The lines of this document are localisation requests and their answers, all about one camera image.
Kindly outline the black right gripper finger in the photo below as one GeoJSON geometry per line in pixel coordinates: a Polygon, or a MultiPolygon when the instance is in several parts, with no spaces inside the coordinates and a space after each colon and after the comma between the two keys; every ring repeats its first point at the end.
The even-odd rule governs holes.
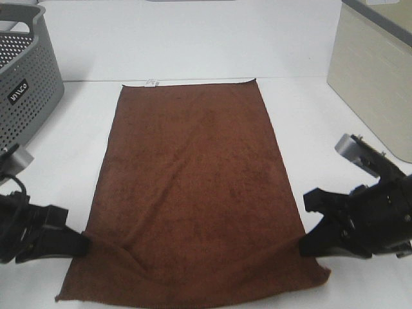
{"type": "Polygon", "coordinates": [[[349,196],[315,188],[303,195],[306,212],[338,213],[346,208],[349,196]]]}
{"type": "Polygon", "coordinates": [[[331,256],[370,258],[370,251],[333,221],[320,221],[303,236],[299,240],[299,253],[303,257],[314,258],[331,256]]]}

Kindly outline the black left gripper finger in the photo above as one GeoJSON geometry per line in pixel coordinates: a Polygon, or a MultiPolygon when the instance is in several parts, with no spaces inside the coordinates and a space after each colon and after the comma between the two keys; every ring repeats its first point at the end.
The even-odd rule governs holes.
{"type": "Polygon", "coordinates": [[[68,209],[49,205],[42,210],[42,224],[51,229],[63,229],[66,226],[68,209]]]}
{"type": "Polygon", "coordinates": [[[23,248],[15,257],[16,263],[34,259],[82,257],[88,253],[90,240],[68,227],[41,229],[23,241],[23,248]]]}

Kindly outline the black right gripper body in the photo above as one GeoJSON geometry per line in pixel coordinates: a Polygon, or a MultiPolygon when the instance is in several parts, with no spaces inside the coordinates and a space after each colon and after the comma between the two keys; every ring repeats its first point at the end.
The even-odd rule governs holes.
{"type": "Polygon", "coordinates": [[[411,255],[411,176],[336,193],[334,201],[341,226],[336,256],[411,255]]]}

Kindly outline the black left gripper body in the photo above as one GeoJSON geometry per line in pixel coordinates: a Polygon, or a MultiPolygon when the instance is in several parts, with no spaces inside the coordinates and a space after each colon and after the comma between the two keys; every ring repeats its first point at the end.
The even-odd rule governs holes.
{"type": "Polygon", "coordinates": [[[1,262],[9,263],[23,248],[23,241],[42,229],[44,207],[29,203],[29,197],[14,191],[1,196],[1,262]]]}

